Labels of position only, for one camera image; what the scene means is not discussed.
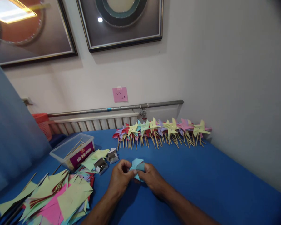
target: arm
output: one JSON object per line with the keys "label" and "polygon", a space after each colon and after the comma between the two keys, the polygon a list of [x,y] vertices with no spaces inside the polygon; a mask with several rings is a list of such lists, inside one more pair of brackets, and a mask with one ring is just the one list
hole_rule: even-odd
{"label": "arm", "polygon": [[131,163],[129,161],[121,160],[113,168],[105,195],[82,222],[82,225],[108,224],[117,203],[125,193],[129,181],[133,179],[137,173],[136,170],[129,171],[130,167]]}
{"label": "arm", "polygon": [[152,164],[145,163],[145,171],[137,171],[140,179],[171,207],[183,224],[218,224],[169,185]]}

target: blue curtain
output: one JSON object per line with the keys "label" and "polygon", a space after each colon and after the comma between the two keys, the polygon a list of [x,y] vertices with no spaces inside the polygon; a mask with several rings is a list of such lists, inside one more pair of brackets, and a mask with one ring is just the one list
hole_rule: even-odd
{"label": "blue curtain", "polygon": [[51,147],[0,67],[0,190]]}

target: hand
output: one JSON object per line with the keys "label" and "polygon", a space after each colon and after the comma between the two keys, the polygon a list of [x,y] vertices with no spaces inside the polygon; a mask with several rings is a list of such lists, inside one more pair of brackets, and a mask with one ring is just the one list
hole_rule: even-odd
{"label": "hand", "polygon": [[164,180],[155,167],[150,163],[145,163],[145,172],[137,171],[140,179],[146,182],[153,194],[161,199],[166,197],[166,193],[172,187]]}
{"label": "hand", "polygon": [[131,179],[137,174],[136,170],[130,170],[131,162],[120,160],[113,168],[107,192],[121,198]]}

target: picture frame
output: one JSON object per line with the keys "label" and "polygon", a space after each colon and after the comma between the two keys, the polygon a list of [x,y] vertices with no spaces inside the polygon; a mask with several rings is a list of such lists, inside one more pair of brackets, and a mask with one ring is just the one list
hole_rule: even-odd
{"label": "picture frame", "polygon": [[37,16],[13,23],[0,21],[0,66],[77,56],[62,0],[20,0]]}
{"label": "picture frame", "polygon": [[76,1],[91,53],[162,39],[163,0]]}

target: colored paper square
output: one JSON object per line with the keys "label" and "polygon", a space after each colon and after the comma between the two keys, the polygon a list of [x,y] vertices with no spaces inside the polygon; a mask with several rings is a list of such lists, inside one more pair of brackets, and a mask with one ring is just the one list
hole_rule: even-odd
{"label": "colored paper square", "polygon": [[113,98],[115,102],[127,102],[128,101],[128,94],[126,87],[116,87],[112,89]]}

